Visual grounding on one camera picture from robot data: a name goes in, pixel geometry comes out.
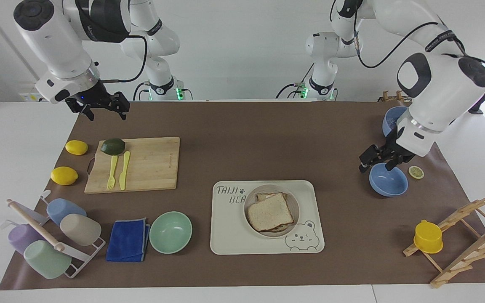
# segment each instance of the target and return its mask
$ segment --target wooden cutting board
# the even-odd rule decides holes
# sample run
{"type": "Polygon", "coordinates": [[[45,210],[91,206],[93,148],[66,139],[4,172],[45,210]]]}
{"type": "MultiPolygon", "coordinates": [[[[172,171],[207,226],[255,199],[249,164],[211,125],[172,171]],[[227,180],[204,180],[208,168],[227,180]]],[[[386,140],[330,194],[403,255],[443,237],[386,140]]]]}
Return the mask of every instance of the wooden cutting board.
{"type": "MultiPolygon", "coordinates": [[[[131,152],[124,191],[145,191],[177,188],[179,166],[179,137],[123,139],[125,151],[131,152]]],[[[119,174],[123,171],[123,154],[119,155],[115,168],[115,186],[106,190],[111,156],[100,151],[104,140],[99,142],[95,163],[85,186],[86,194],[123,192],[119,186],[119,174]]]]}

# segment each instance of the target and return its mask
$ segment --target bear drawing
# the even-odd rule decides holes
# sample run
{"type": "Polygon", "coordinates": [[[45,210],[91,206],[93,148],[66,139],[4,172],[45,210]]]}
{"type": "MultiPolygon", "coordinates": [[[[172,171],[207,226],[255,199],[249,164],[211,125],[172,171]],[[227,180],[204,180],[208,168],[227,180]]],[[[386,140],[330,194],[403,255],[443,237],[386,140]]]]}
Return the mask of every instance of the bear drawing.
{"type": "Polygon", "coordinates": [[[285,245],[289,250],[314,250],[317,251],[319,238],[315,233],[314,222],[308,220],[299,223],[295,228],[285,236],[285,245]]]}

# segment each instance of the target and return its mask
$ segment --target brown tablecloth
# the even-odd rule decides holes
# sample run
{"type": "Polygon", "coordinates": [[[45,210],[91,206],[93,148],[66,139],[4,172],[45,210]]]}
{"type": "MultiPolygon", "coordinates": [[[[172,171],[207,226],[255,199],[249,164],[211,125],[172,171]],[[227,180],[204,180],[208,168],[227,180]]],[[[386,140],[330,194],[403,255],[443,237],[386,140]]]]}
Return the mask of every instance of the brown tablecloth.
{"type": "MultiPolygon", "coordinates": [[[[409,179],[408,191],[385,198],[374,192],[368,173],[358,171],[358,156],[382,144],[381,121],[394,103],[312,102],[134,102],[127,121],[96,111],[95,121],[80,116],[69,140],[89,144],[84,156],[62,151],[56,166],[74,167],[72,186],[48,182],[50,199],[62,197],[83,207],[102,225],[109,240],[116,220],[177,210],[192,220],[194,234],[175,255],[150,244],[142,263],[105,261],[106,248],[74,279],[46,280],[15,253],[0,290],[66,287],[171,287],[305,284],[429,283],[438,273],[420,253],[405,257],[421,219],[438,223],[468,203],[437,146],[419,165],[426,176],[409,179]],[[179,136],[176,190],[84,194],[86,168],[99,140],[179,136]],[[221,180],[308,180],[315,187],[325,249],[316,254],[215,255],[209,247],[212,187],[221,180]]],[[[45,213],[44,203],[36,208],[45,213]]],[[[479,232],[480,220],[467,218],[479,232]]],[[[46,228],[69,241],[53,222],[46,228]]],[[[434,255],[448,265],[475,237],[461,224],[443,234],[445,248],[434,255]]],[[[452,282],[485,282],[485,259],[452,282]]]]}

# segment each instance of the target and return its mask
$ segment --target yellow knife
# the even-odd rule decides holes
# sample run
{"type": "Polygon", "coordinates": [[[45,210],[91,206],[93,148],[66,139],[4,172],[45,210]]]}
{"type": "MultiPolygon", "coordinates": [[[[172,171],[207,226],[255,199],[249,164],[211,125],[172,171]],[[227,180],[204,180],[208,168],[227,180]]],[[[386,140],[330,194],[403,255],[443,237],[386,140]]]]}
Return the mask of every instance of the yellow knife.
{"type": "Polygon", "coordinates": [[[123,172],[121,175],[119,175],[119,187],[121,190],[125,190],[127,186],[127,170],[128,170],[128,162],[131,159],[131,152],[128,150],[125,152],[125,155],[123,155],[123,172]]]}

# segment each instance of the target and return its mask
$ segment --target folded blue cloth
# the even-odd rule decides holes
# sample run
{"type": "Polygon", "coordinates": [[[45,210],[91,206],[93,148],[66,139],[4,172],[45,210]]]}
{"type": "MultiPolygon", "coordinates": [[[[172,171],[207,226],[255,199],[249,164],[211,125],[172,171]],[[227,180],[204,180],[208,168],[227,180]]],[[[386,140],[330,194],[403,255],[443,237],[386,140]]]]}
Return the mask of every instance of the folded blue cloth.
{"type": "Polygon", "coordinates": [[[145,218],[115,221],[109,239],[106,261],[141,262],[145,255],[149,225],[145,218]]]}

